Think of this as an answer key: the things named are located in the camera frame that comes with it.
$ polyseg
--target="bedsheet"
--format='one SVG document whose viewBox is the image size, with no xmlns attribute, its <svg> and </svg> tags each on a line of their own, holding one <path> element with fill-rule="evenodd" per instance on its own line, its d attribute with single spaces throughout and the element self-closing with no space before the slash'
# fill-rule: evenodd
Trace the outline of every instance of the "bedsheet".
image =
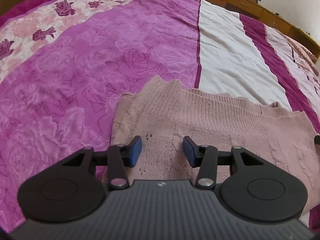
<svg viewBox="0 0 320 240">
<path fill-rule="evenodd" d="M 154 75 L 252 103 L 277 101 L 305 111 L 320 131 L 317 76 L 284 37 L 254 19 L 204 0 L 48 1 L 0 29 L 4 230 L 24 220 L 21 183 L 84 146 L 105 150 L 120 95 Z M 320 192 L 319 174 L 300 165 L 300 179 Z M 310 221 L 316 228 L 312 212 Z"/>
</svg>

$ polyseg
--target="white wall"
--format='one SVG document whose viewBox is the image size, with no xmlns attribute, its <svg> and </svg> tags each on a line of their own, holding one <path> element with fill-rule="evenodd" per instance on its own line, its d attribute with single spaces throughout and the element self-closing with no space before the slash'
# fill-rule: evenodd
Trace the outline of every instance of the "white wall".
<svg viewBox="0 0 320 240">
<path fill-rule="evenodd" d="M 261 0 L 259 4 L 310 33 L 320 44 L 320 0 Z"/>
</svg>

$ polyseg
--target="magenta stripe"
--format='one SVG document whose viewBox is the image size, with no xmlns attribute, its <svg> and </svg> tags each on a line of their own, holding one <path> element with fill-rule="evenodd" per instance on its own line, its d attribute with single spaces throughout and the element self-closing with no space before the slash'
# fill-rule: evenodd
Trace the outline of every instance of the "magenta stripe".
<svg viewBox="0 0 320 240">
<path fill-rule="evenodd" d="M 201 0 L 199 0 L 198 19 L 197 19 L 197 30 L 198 30 L 197 63 L 198 63 L 198 69 L 197 69 L 197 74 L 196 74 L 195 88 L 199 88 L 200 76 L 201 76 L 201 69 L 202 69 L 201 63 L 200 63 L 200 27 L 199 27 L 200 6 L 201 6 Z"/>
<path fill-rule="evenodd" d="M 301 92 L 297 81 L 291 76 L 287 66 L 276 54 L 267 41 L 265 25 L 255 19 L 240 14 L 245 34 L 252 39 L 260 51 L 270 71 L 277 77 L 278 83 L 285 89 L 285 95 L 293 111 L 305 111 L 317 132 L 320 132 L 320 123 L 316 112 L 310 106 L 307 97 Z"/>
</svg>

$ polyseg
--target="cable knit pattern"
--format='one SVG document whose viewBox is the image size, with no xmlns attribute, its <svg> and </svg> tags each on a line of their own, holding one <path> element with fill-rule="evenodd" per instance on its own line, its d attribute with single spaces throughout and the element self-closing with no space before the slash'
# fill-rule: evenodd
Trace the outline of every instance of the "cable knit pattern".
<svg viewBox="0 0 320 240">
<path fill-rule="evenodd" d="M 143 141 L 137 165 L 128 169 L 134 179 L 192 179 L 182 152 L 182 139 L 210 144 L 221 151 L 239 145 L 299 178 L 307 187 L 304 213 L 319 204 L 319 159 L 316 132 L 304 112 L 289 112 L 277 103 L 262 106 L 227 94 L 212 95 L 181 88 L 180 81 L 155 76 L 140 93 L 123 94 L 112 128 L 112 144 Z M 218 167 L 217 182 L 229 176 Z"/>
</svg>

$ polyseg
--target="dark purple rose print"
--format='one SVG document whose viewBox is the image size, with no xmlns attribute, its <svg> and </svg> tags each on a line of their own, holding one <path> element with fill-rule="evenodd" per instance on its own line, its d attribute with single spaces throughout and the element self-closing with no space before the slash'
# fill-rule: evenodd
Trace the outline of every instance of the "dark purple rose print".
<svg viewBox="0 0 320 240">
<path fill-rule="evenodd" d="M 51 27 L 49 29 L 47 29 L 46 31 L 42 31 L 42 30 L 37 30 L 33 35 L 32 35 L 32 39 L 34 41 L 39 41 L 39 40 L 44 40 L 46 35 L 50 35 L 51 37 L 54 38 L 53 34 L 56 32 L 56 30 Z"/>
<path fill-rule="evenodd" d="M 101 3 L 103 2 L 99 2 L 99 1 L 88 2 L 90 8 L 97 8 Z"/>
<path fill-rule="evenodd" d="M 73 2 L 68 3 L 67 0 L 55 3 L 56 8 L 54 9 L 59 16 L 67 16 L 69 14 L 74 15 L 76 13 L 75 9 L 71 8 Z"/>
<path fill-rule="evenodd" d="M 0 60 L 12 54 L 13 49 L 10 49 L 10 47 L 13 43 L 14 41 L 8 41 L 7 39 L 0 43 Z"/>
</svg>

